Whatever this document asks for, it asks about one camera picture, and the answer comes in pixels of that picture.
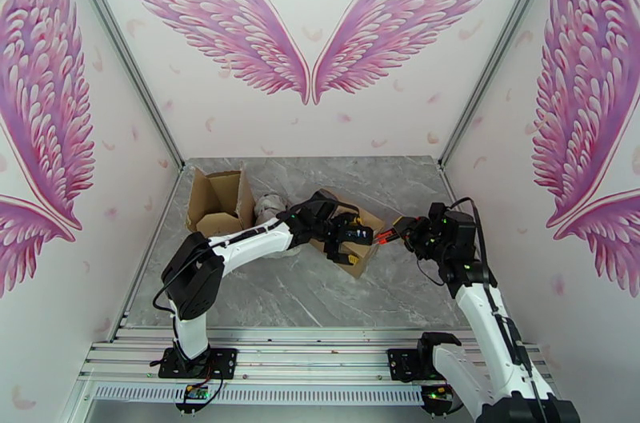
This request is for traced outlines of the aluminium rail base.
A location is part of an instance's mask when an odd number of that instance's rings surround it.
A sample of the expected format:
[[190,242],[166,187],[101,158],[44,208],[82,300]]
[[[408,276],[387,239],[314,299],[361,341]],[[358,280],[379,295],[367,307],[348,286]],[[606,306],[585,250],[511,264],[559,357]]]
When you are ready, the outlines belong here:
[[[213,374],[162,378],[159,360],[173,340],[163,327],[123,327],[91,347],[78,379],[89,401],[227,405],[409,406],[423,385],[396,381],[388,349],[416,349],[420,329],[214,328]],[[185,401],[188,385],[208,385],[210,398]]]

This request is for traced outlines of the aluminium frame post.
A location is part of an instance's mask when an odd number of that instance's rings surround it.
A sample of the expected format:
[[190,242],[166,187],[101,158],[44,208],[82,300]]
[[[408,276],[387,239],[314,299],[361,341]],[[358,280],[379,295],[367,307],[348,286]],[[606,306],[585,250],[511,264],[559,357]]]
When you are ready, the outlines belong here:
[[460,141],[463,139],[466,131],[470,128],[470,124],[474,119],[474,115],[480,106],[487,90],[490,87],[494,76],[499,71],[508,51],[512,47],[518,28],[522,20],[526,16],[533,0],[515,0],[510,12],[506,16],[506,20],[500,30],[493,48],[483,66],[478,80],[474,84],[474,88],[470,97],[458,118],[453,133],[447,141],[441,156],[438,159],[438,171],[442,174],[446,172],[446,167],[457,149]]
[[134,90],[143,104],[146,113],[153,122],[164,146],[168,150],[171,160],[177,166],[179,171],[183,171],[185,167],[185,159],[179,151],[177,143],[173,139],[168,125],[166,124],[162,113],[154,100],[150,87],[143,76],[120,25],[117,23],[115,14],[111,9],[108,0],[89,1],[103,30],[106,32],[110,44],[114,48],[114,52],[118,60],[121,62],[121,65],[125,70],[126,76],[129,78],[130,83],[134,87]]

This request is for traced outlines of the small taped cardboard box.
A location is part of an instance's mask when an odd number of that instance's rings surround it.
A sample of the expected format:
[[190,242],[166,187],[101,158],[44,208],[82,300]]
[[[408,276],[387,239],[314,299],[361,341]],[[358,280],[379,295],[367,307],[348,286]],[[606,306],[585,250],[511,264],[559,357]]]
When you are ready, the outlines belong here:
[[[337,214],[348,214],[348,213],[357,213],[361,216],[362,220],[369,226],[371,226],[373,228],[374,231],[374,236],[378,233],[381,233],[383,231],[383,227],[385,226],[385,223],[382,219],[378,218],[377,216],[375,216],[374,214],[372,214],[371,212],[369,212],[368,210],[365,210],[363,207],[361,206],[356,206],[350,202],[348,202],[345,198],[335,194],[335,192],[328,190],[329,192],[331,192],[339,201],[341,202],[345,202],[346,204],[350,204],[350,210],[348,209],[344,209],[342,207],[339,207],[337,210]],[[312,240],[310,241],[310,244],[321,254],[323,254],[325,257],[326,255],[323,253],[323,244],[320,241],[315,241]],[[373,255],[376,253],[377,250],[377,245],[374,245],[372,243],[372,245],[355,245],[352,243],[348,243],[348,242],[344,242],[341,244],[340,248],[351,248],[353,250],[356,249],[361,249],[364,253],[364,259],[357,264],[356,266],[343,266],[340,265],[339,262],[332,262],[334,263],[334,265],[336,265],[337,267],[339,267],[340,269],[344,270],[345,272],[347,272],[350,276],[358,279],[362,276],[362,274],[364,273],[369,260],[373,257]]]

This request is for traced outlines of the large taped cardboard box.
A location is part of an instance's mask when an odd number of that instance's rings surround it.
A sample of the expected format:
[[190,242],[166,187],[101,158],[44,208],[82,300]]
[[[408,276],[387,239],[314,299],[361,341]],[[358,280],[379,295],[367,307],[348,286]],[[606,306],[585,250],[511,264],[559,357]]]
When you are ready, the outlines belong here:
[[204,174],[194,170],[186,228],[206,237],[238,233],[254,225],[254,195],[242,170]]

